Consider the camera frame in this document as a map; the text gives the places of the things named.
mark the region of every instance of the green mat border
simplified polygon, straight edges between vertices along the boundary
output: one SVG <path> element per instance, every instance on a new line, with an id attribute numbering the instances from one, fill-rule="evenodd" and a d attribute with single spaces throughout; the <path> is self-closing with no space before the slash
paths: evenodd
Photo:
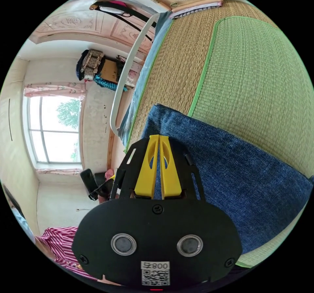
<path id="1" fill-rule="evenodd" d="M 146 84 L 147 84 L 148 79 L 149 79 L 149 76 L 150 76 L 151 69 L 152 69 L 153 66 L 154 66 L 154 63 L 155 63 L 155 60 L 156 60 L 156 58 L 157 58 L 157 55 L 158 55 L 158 53 L 159 53 L 159 51 L 160 51 L 161 45 L 163 44 L 163 42 L 164 42 L 164 40 L 165 40 L 165 38 L 166 38 L 166 35 L 168 34 L 168 32 L 169 32 L 169 30 L 170 30 L 170 27 L 172 26 L 173 22 L 174 22 L 174 20 L 172 20 L 171 24 L 169 25 L 168 30 L 166 31 L 166 33 L 165 33 L 165 35 L 164 35 L 164 37 L 163 37 L 163 40 L 160 42 L 160 45 L 159 45 L 158 50 L 157 50 L 157 52 L 156 52 L 156 55 L 155 55 L 155 57 L 154 57 L 153 63 L 152 63 L 151 66 L 150 66 L 150 69 L 149 69 L 148 75 L 147 75 L 147 77 L 146 77 L 146 81 L 145 81 L 145 84 L 144 84 L 144 87 L 143 87 L 143 90 L 142 90 L 142 93 L 141 93 L 139 102 L 138 102 L 137 107 L 136 107 L 135 115 L 134 115 L 134 118 L 133 118 L 133 120 L 132 120 L 132 125 L 131 125 L 131 129 L 130 129 L 130 133 L 129 133 L 127 145 L 126 145 L 126 148 L 124 149 L 124 153 L 125 153 L 125 154 L 128 152 L 128 148 L 129 148 L 130 140 L 131 140 L 131 134 L 132 134 L 132 132 L 133 132 L 135 120 L 136 120 L 136 117 L 137 117 L 138 108 L 139 108 L 139 106 L 140 106 L 140 104 L 141 104 L 142 97 L 143 97 L 143 94 L 144 94 L 144 91 L 145 91 L 145 88 L 146 88 Z"/>
<path id="2" fill-rule="evenodd" d="M 193 115 L 193 113 L 194 113 L 194 110 L 195 110 L 197 101 L 198 101 L 198 99 L 199 99 L 201 90 L 202 90 L 202 88 L 203 88 L 205 76 L 206 76 L 206 73 L 207 73 L 207 70 L 208 70 L 208 65 L 209 65 L 209 62 L 210 62 L 210 59 L 211 59 L 211 56 L 212 56 L 212 52 L 213 52 L 213 48 L 214 48 L 214 45 L 215 45 L 215 40 L 216 40 L 216 36 L 217 36 L 218 26 L 219 26 L 219 24 L 220 24 L 221 22 L 223 22 L 223 21 L 225 21 L 225 20 L 227 20 L 227 19 L 231 19 L 231 18 L 243 18 L 243 19 L 248 19 L 248 20 L 254 20 L 254 21 L 258 21 L 258 22 L 261 22 L 261 23 L 264 23 L 264 24 L 267 24 L 267 25 L 273 27 L 271 24 L 269 24 L 269 23 L 267 23 L 267 22 L 263 22 L 263 21 L 261 21 L 261 20 L 259 20 L 259 19 L 252 18 L 252 17 L 245 17 L 245 16 L 230 16 L 230 17 L 224 17 L 224 18 L 221 18 L 220 20 L 218 20 L 218 21 L 215 23 L 214 29 L 213 29 L 212 39 L 211 39 L 210 44 L 209 44 L 209 48 L 208 48 L 206 60 L 205 60 L 205 63 L 204 63 L 204 67 L 203 67 L 203 70 L 202 70 L 202 73 L 201 73 L 201 77 L 200 77 L 199 83 L 198 83 L 198 85 L 197 85 L 196 92 L 195 92 L 195 95 L 194 95 L 194 98 L 193 98 L 193 101 L 192 101 L 190 110 L 189 110 L 189 112 L 188 112 L 188 114 L 187 114 L 187 116 L 189 116 L 189 117 L 192 117 L 192 115 Z"/>

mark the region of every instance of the wall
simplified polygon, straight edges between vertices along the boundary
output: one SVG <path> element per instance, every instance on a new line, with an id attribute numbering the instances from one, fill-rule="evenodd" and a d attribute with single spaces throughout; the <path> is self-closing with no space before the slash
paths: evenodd
<path id="1" fill-rule="evenodd" d="M 127 57 L 130 47 L 118 44 L 117 42 L 108 42 L 105 39 L 99 41 L 92 36 L 86 35 L 67 35 L 67 39 L 58 40 L 50 37 L 50 41 L 35 44 L 27 39 L 21 47 L 17 56 L 26 60 L 39 60 L 46 58 L 73 58 L 78 60 L 86 49 L 95 49 L 105 53 L 110 58 L 116 58 L 117 55 Z M 143 64 L 145 54 L 138 52 L 135 62 Z"/>
<path id="2" fill-rule="evenodd" d="M 78 59 L 48 58 L 32 60 L 28 64 L 24 84 L 80 82 L 75 73 Z"/>
<path id="3" fill-rule="evenodd" d="M 20 204 L 32 231 L 39 233 L 36 211 L 39 181 L 24 143 L 21 117 L 27 65 L 28 61 L 14 60 L 0 94 L 0 178 Z"/>
<path id="4" fill-rule="evenodd" d="M 110 113 L 115 92 L 93 83 L 88 89 L 83 111 L 84 169 L 93 173 L 107 170 Z"/>
<path id="5" fill-rule="evenodd" d="M 42 234 L 51 227 L 78 226 L 87 212 L 97 205 L 98 201 L 88 198 L 83 182 L 40 183 L 37 203 L 39 232 Z"/>

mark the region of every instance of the pink curtain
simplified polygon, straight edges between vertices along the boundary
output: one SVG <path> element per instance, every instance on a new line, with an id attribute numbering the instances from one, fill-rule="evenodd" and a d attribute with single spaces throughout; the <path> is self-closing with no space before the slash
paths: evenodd
<path id="1" fill-rule="evenodd" d="M 83 100 L 87 89 L 88 83 L 39 83 L 29 84 L 25 86 L 25 97 L 37 97 L 37 96 L 67 96 L 72 98 L 78 98 Z"/>
<path id="2" fill-rule="evenodd" d="M 39 174 L 79 175 L 82 169 L 35 169 Z"/>

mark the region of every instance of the bed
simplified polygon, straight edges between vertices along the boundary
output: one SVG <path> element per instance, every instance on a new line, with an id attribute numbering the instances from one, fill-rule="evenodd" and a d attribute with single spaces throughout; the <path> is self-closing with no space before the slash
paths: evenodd
<path id="1" fill-rule="evenodd" d="M 309 150 L 314 145 L 311 80 L 276 24 L 240 1 L 224 0 L 220 8 L 176 20 L 163 14 L 131 104 L 116 127 L 128 68 L 158 16 L 150 18 L 134 43 L 113 102 L 111 128 L 126 150 L 141 138 L 152 106 L 162 104 L 225 130 L 310 178 L 314 174 Z M 277 247 L 298 218 L 279 235 Z M 272 249 L 263 251 L 268 257 Z M 261 262 L 253 252 L 242 257 L 243 265 Z"/>

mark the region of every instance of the denim fabric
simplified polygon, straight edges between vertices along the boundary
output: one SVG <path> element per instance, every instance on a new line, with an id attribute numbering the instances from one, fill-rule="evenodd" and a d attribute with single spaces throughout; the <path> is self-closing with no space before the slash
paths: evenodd
<path id="1" fill-rule="evenodd" d="M 206 201 L 233 220 L 243 254 L 278 235 L 309 199 L 314 177 L 311 182 L 272 155 L 222 129 L 155 105 L 142 137 L 155 134 L 175 138 L 187 147 L 199 169 Z M 154 198 L 161 199 L 159 176 Z"/>
<path id="2" fill-rule="evenodd" d="M 134 93 L 132 96 L 131 103 L 127 109 L 126 114 L 123 117 L 123 120 L 120 125 L 120 129 L 118 132 L 118 136 L 121 139 L 123 145 L 126 147 L 128 143 L 128 139 L 130 137 L 132 123 L 135 119 L 136 112 L 138 105 L 141 101 L 141 96 L 143 90 L 145 89 L 147 78 L 150 74 L 150 69 L 154 64 L 156 55 L 158 54 L 159 47 L 161 46 L 162 42 L 164 41 L 164 37 L 170 28 L 173 20 L 169 18 L 171 12 L 162 13 L 158 19 L 156 25 L 156 34 L 154 38 L 154 42 L 151 46 L 151 49 L 147 55 L 146 61 L 144 66 L 140 72 L 140 76 L 137 80 L 136 87 L 134 89 Z"/>

